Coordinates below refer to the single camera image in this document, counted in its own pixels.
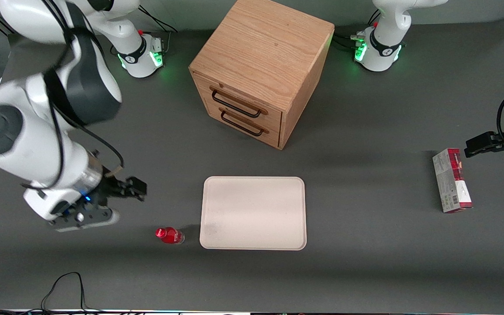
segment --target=gray tabletop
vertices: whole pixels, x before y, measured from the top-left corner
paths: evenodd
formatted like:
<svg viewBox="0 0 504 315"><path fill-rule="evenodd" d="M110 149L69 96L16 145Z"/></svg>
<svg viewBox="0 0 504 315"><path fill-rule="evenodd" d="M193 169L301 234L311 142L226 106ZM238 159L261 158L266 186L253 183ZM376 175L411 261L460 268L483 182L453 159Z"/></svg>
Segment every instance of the gray tabletop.
<svg viewBox="0 0 504 315"><path fill-rule="evenodd" d="M504 313L504 153L464 160L474 209L451 215L431 163L494 129L504 21L413 26L385 73L331 48L283 151L206 114L187 66L209 35L174 34L166 67L140 80L106 53L124 105L91 129L126 158L121 176L149 185L144 203L112 201L118 224L56 233L22 200L21 180L0 170L0 308L36 307L60 274L79 271L96 308ZM17 38L12 46L4 80L60 51ZM98 143L73 137L114 165ZM203 182L213 175L301 177L306 248L203 249ZM158 241L165 225L182 228L186 242ZM48 305L76 308L78 295L76 280L64 279Z"/></svg>

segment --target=bottle cap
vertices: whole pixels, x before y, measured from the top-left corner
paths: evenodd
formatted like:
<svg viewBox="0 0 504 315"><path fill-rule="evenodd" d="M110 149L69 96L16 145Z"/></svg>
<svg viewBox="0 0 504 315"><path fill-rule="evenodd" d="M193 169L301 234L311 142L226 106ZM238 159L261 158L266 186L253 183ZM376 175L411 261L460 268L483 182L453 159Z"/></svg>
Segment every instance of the bottle cap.
<svg viewBox="0 0 504 315"><path fill-rule="evenodd" d="M164 238L166 237L166 229L163 229L162 227L158 228L157 231L154 233L158 238Z"/></svg>

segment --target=red bottle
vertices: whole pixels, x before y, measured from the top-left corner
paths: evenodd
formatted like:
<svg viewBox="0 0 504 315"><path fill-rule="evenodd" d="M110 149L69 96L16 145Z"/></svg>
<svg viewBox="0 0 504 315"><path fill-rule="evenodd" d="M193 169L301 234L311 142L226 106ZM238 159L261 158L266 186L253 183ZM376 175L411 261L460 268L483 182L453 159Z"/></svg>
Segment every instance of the red bottle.
<svg viewBox="0 0 504 315"><path fill-rule="evenodd" d="M178 231L174 227L158 228L155 234L165 244L182 244L184 241L184 233Z"/></svg>

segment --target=metal handle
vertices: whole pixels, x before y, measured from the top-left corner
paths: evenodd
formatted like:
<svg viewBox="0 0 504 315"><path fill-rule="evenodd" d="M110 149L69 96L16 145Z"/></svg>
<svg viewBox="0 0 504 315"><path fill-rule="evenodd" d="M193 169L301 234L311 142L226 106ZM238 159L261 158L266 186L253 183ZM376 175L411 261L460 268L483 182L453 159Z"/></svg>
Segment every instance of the metal handle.
<svg viewBox="0 0 504 315"><path fill-rule="evenodd" d="M258 113L251 114L251 113L247 112L246 110L242 110L242 109L240 109L240 108L238 108L238 107L236 107L234 105L228 104L228 102L225 102L224 100L220 100L220 99L216 98L215 97L216 95L217 95L217 90L213 90L213 93L211 94L211 97L213 98L214 101L216 101L218 103L221 103L221 104L225 105L228 108L234 109L237 112L239 112L239 113L241 113L243 115L246 115L246 116L248 116L250 118L258 118L258 116L260 116L260 114L262 113L262 111L258 109Z"/></svg>
<svg viewBox="0 0 504 315"><path fill-rule="evenodd" d="M236 128L238 128L238 129L240 129L240 130L242 130L242 131L244 131L244 132L247 132L247 133L249 133L249 134L253 135L254 137L259 137L259 136L261 136L261 135L262 135L262 133L264 133L264 129L260 129L260 132L253 132L253 131L251 131L251 130L249 130L249 129L246 129L246 128L242 127L240 124L237 124L237 123L235 123L235 122L232 122L232 121L228 120L227 118L225 118L225 117L224 117L224 115L225 115L226 113L227 113L226 111L223 111L223 112L220 114L220 119L222 119L224 122L226 122L226 123L228 123L228 124L230 124L230 125L232 125L232 126L235 126Z"/></svg>

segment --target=wooden cabinet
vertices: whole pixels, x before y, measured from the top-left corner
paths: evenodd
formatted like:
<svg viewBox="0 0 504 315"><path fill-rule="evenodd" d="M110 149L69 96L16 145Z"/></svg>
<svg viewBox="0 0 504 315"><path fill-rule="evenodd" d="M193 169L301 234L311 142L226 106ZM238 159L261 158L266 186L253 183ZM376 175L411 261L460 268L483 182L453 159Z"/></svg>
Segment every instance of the wooden cabinet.
<svg viewBox="0 0 504 315"><path fill-rule="evenodd" d="M207 113L283 149L333 32L333 24L276 2L238 0L189 67Z"/></svg>

